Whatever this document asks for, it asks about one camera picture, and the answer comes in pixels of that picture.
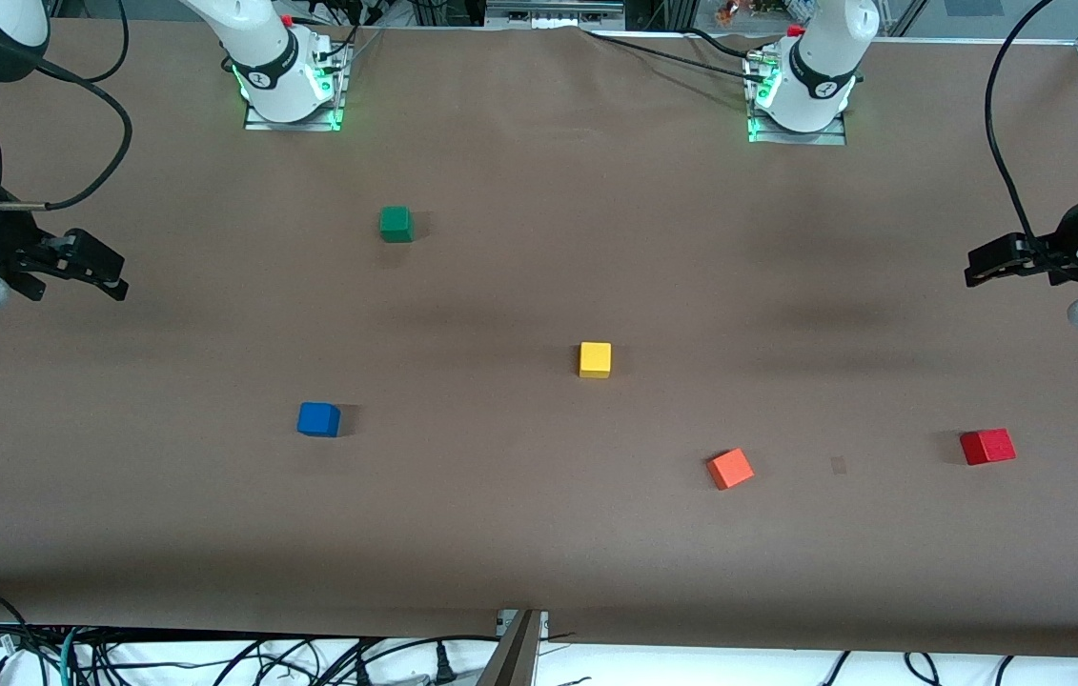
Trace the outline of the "red wooden block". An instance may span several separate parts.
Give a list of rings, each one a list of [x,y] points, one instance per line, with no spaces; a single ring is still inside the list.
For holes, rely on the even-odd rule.
[[[960,434],[963,459],[968,466],[980,466],[1015,459],[1012,434],[1005,427]]]

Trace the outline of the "blue wooden block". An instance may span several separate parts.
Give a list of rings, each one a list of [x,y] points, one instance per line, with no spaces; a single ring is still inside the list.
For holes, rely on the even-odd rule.
[[[312,437],[338,437],[342,411],[337,404],[324,401],[303,401],[299,404],[295,429]]]

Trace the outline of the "orange wooden block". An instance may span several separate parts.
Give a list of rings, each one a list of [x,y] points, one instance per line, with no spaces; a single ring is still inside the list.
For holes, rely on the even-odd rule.
[[[742,485],[755,477],[755,469],[741,448],[729,449],[705,461],[713,485],[719,491]]]

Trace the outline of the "brown table cover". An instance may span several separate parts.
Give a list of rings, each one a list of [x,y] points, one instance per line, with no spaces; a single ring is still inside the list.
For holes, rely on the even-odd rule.
[[[846,145],[582,35],[363,33],[342,131],[243,131],[136,22],[128,157],[0,308],[0,595],[34,622],[1078,656],[1078,287],[1015,230],[989,44],[882,42]],[[381,239],[407,207],[416,239]],[[583,340],[612,343],[579,378]],[[338,437],[295,429],[342,411]],[[1015,459],[968,466],[1005,427]],[[705,461],[755,477],[719,491]]]

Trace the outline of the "grey power strip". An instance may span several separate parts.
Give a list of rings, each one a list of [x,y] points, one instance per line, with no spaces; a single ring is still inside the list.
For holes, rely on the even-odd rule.
[[[626,30],[626,6],[624,0],[485,0],[483,26],[494,30]]]

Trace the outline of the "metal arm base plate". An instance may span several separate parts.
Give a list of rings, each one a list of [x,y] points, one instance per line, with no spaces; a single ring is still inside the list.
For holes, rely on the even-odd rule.
[[[246,129],[341,131],[355,47],[328,35],[304,35],[301,27],[291,36],[298,40],[295,61],[281,73],[233,63]]]
[[[766,105],[778,94],[783,78],[774,49],[749,50],[742,61],[748,77],[746,122],[749,143],[770,145],[846,145],[846,125],[840,112],[823,131],[791,131],[771,116]]]

